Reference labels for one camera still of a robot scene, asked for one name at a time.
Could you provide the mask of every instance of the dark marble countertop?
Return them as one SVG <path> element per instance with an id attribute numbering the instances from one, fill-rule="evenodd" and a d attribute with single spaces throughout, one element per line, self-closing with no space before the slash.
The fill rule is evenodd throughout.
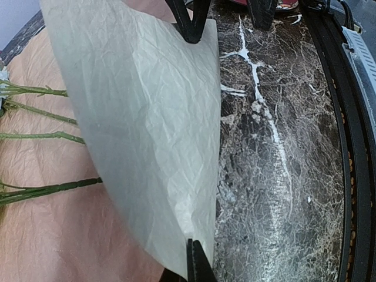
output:
<path id="1" fill-rule="evenodd" d="M 254 30 L 246 8 L 216 0 L 221 148 L 214 270 L 219 281 L 334 281 L 343 174 L 337 125 L 301 15 Z M 41 13 L 4 49 L 5 63 L 44 27 Z"/>

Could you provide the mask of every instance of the green flower stem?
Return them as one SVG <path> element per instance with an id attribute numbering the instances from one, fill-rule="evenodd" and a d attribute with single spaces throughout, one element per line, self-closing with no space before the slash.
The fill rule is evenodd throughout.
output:
<path id="1" fill-rule="evenodd" d="M 44 187 L 18 187 L 13 186 L 5 183 L 0 183 L 5 187 L 18 189 L 19 191 L 15 192 L 2 192 L 0 193 L 0 206 L 4 206 L 6 204 L 16 203 L 19 201 L 32 199 L 36 197 L 46 196 L 53 193 L 61 192 L 61 191 L 68 191 L 71 189 L 75 189 L 78 187 L 86 187 L 94 184 L 102 183 L 101 178 L 93 178 L 93 179 L 86 179 L 80 180 L 78 182 L 69 182 L 59 185 L 49 185 Z"/>
<path id="2" fill-rule="evenodd" d="M 74 141 L 80 144 L 85 144 L 85 141 L 81 137 L 67 134 L 62 131 L 53 133 L 41 133 L 41 134 L 9 134 L 0 133 L 0 139 L 52 139 L 52 138 L 64 138 L 70 141 Z"/>
<path id="3" fill-rule="evenodd" d="M 11 106 L 14 106 L 16 108 L 28 110 L 28 111 L 33 112 L 33 113 L 38 113 L 40 115 L 47 116 L 47 117 L 52 118 L 52 119 L 60 120 L 62 122 L 67 122 L 67 123 L 70 123 L 71 125 L 77 125 L 77 121 L 75 119 L 70 119 L 68 117 L 66 118 L 64 116 L 55 115 L 53 113 L 46 112 L 45 110 L 40 110 L 40 109 L 37 109 L 35 107 L 27 106 L 27 105 L 24 105 L 24 104 L 21 104 L 21 103 L 18 103 L 18 102 L 9 100 L 9 99 L 7 99 L 5 101 L 4 107 L 7 108 L 7 105 L 11 105 Z"/>
<path id="4" fill-rule="evenodd" d="M 11 83 L 7 80 L 0 79 L 0 84 L 5 84 L 6 87 L 0 90 L 1 95 L 4 96 L 13 96 L 13 95 L 20 95 L 24 93 L 38 93 L 41 95 L 49 94 L 55 96 L 63 96 L 68 97 L 66 90 L 53 90 L 50 87 L 31 87 L 31 86 L 20 86 L 14 83 Z"/>

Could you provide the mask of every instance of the gray wall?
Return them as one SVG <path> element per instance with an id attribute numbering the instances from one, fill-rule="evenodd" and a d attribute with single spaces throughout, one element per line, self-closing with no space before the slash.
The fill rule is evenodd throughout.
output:
<path id="1" fill-rule="evenodd" d="M 0 50 L 39 10 L 39 0 L 0 0 Z"/>

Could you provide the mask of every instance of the black cable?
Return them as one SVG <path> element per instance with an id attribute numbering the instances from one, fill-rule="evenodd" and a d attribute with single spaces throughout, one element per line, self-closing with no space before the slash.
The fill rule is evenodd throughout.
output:
<path id="1" fill-rule="evenodd" d="M 346 18 L 344 26 L 348 29 L 351 29 L 352 31 L 355 30 L 354 17 L 352 16 L 353 13 L 351 12 L 350 6 L 343 0 L 340 0 L 340 3 L 343 6 L 343 9 L 345 10 Z"/>

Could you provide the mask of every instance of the red object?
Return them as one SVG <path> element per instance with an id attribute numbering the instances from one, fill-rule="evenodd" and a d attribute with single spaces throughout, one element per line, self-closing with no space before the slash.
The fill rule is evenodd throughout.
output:
<path id="1" fill-rule="evenodd" d="M 231 0 L 232 2 L 242 4 L 242 5 L 247 5 L 247 0 Z"/>
<path id="2" fill-rule="evenodd" d="M 232 2 L 238 3 L 240 5 L 247 5 L 247 0 L 230 0 Z M 298 5 L 298 0 L 282 0 L 279 1 L 277 12 L 283 10 L 295 9 Z"/>

